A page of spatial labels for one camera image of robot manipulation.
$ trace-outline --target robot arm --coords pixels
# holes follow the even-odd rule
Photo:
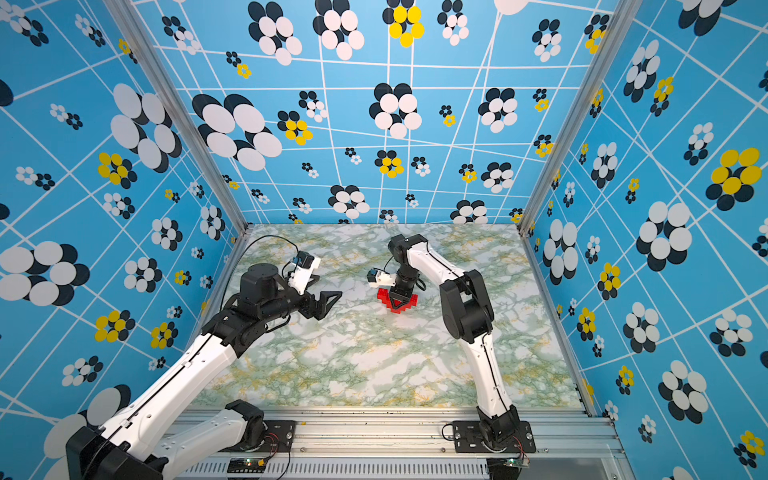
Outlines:
[[[245,450],[263,444],[270,435],[263,412],[242,400],[186,432],[161,439],[216,374],[264,333],[287,325],[292,312],[298,310],[306,318],[318,320],[326,316],[341,292],[321,292],[319,300],[305,292],[319,278],[312,275],[319,262],[319,258],[299,252],[294,258],[296,271],[288,282],[274,265],[252,265],[240,280],[240,292],[203,326],[192,346],[165,374],[98,431],[82,427],[69,439],[70,480],[171,480],[221,449],[234,445]],[[280,325],[268,327],[270,321],[286,317]]]
[[[369,285],[389,286],[394,310],[411,300],[419,274],[439,286],[445,328],[458,340],[475,378],[483,438],[490,449],[503,449],[513,441],[520,418],[502,383],[493,350],[494,314],[482,275],[477,270],[465,271],[431,251],[422,235],[393,237],[389,251],[400,264],[397,274],[373,269],[368,274]]]

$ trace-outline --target marble tabletop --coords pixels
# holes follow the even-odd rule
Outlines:
[[[442,321],[437,286],[427,280],[426,291],[417,290],[418,306],[396,314],[367,283],[366,272],[384,267],[389,238],[399,233],[420,233],[448,260],[482,273],[495,312],[496,357],[517,406],[580,405],[515,227],[452,224],[255,226],[253,239],[281,235],[322,259],[312,293],[343,296],[322,321],[294,313],[288,326],[262,336],[194,405],[221,408],[234,399],[260,407],[476,405],[469,364]],[[260,240],[238,263],[227,297],[250,265],[282,267],[294,254],[287,242]],[[394,262],[387,267],[396,269]]]

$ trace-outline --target blue wallpaper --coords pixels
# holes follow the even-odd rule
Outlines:
[[[646,0],[528,231],[638,478],[768,478],[766,23]]]
[[[617,0],[134,2],[254,223],[511,222]]]
[[[101,2],[0,20],[0,478],[59,479],[180,356],[237,232]]]

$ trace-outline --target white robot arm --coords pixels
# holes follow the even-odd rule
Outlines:
[[[368,273],[369,285],[389,286],[393,311],[410,302],[420,273],[439,286],[445,327],[458,340],[475,378],[483,438],[490,449],[503,449],[514,441],[520,419],[504,388],[494,354],[494,314],[482,276],[477,270],[465,271],[431,251],[422,235],[393,237],[389,251],[400,264],[397,274],[372,269]]]

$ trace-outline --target black mounting plate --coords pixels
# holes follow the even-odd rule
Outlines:
[[[453,446],[456,449],[456,453],[520,453],[520,448],[515,441],[500,452],[495,452],[486,448],[482,439],[482,434],[480,433],[480,422],[456,420],[452,425],[454,439]],[[536,443],[533,438],[530,423],[520,422],[515,437],[523,445],[523,452],[536,453]]]

